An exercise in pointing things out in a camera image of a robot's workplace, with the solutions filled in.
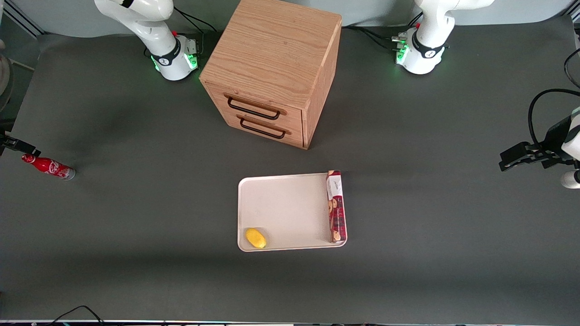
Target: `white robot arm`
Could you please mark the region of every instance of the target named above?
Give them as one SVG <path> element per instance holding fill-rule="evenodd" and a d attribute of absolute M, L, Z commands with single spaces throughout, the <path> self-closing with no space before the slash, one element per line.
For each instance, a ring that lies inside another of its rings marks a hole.
<path fill-rule="evenodd" d="M 173 12 L 173 0 L 95 0 L 95 5 L 143 41 L 166 79 L 183 79 L 197 68 L 195 40 L 174 35 L 164 22 Z"/>
<path fill-rule="evenodd" d="M 575 170 L 566 172 L 560 181 L 566 188 L 580 189 L 580 107 L 553 125 L 546 132 L 544 141 L 538 144 L 521 142 L 500 156 L 501 171 L 537 162 L 541 162 L 545 169 L 557 164 L 573 165 Z"/>
<path fill-rule="evenodd" d="M 417 29 L 399 33 L 393 42 L 399 42 L 396 63 L 414 74 L 427 74 L 441 62 L 444 44 L 455 26 L 449 10 L 469 10 L 487 7 L 494 0 L 415 0 L 423 10 L 423 21 Z"/>
<path fill-rule="evenodd" d="M 568 153 L 568 155 L 572 156 L 576 160 L 576 166 L 578 166 L 578 162 L 580 162 L 580 108 L 574 110 L 572 115 L 570 116 L 572 121 L 570 123 L 570 131 L 568 131 L 568 135 L 566 139 L 564 139 L 564 143 L 562 144 L 562 150 Z M 561 178 L 562 186 L 569 188 L 569 189 L 580 189 L 580 169 L 576 169 L 574 171 L 569 171 L 564 173 Z"/>

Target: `wooden cabinet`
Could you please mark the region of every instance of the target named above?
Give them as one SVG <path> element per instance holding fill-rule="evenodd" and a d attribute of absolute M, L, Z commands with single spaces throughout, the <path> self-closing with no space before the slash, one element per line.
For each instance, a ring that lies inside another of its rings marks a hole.
<path fill-rule="evenodd" d="M 340 15 L 241 0 L 200 80 L 228 125 L 307 149 L 336 69 Z"/>

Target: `red cookie box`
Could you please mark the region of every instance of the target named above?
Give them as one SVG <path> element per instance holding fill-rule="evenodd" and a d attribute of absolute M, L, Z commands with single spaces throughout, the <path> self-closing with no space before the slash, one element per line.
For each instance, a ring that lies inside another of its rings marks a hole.
<path fill-rule="evenodd" d="M 331 242 L 334 244 L 343 243 L 346 241 L 346 219 L 340 171 L 328 171 L 327 193 Z"/>

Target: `lemon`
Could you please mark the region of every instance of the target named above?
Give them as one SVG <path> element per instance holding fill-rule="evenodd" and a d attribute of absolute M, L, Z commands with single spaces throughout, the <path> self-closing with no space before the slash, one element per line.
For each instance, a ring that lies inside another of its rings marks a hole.
<path fill-rule="evenodd" d="M 246 239 L 256 248 L 262 249 L 266 246 L 266 238 L 253 227 L 246 230 Z"/>

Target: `white wall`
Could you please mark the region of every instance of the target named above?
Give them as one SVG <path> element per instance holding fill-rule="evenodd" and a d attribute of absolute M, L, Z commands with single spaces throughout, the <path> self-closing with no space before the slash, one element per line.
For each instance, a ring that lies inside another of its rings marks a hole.
<path fill-rule="evenodd" d="M 405 24 L 413 16 L 412 0 L 287 0 L 342 15 L 343 24 L 366 26 Z M 103 16 L 92 0 L 13 0 L 47 32 L 95 37 L 129 33 L 119 23 Z M 491 6 L 454 12 L 458 25 L 531 23 L 553 17 L 573 0 L 496 0 Z M 239 0 L 174 0 L 175 6 L 224 29 Z M 191 32 L 178 13 L 168 20 L 171 29 Z"/>

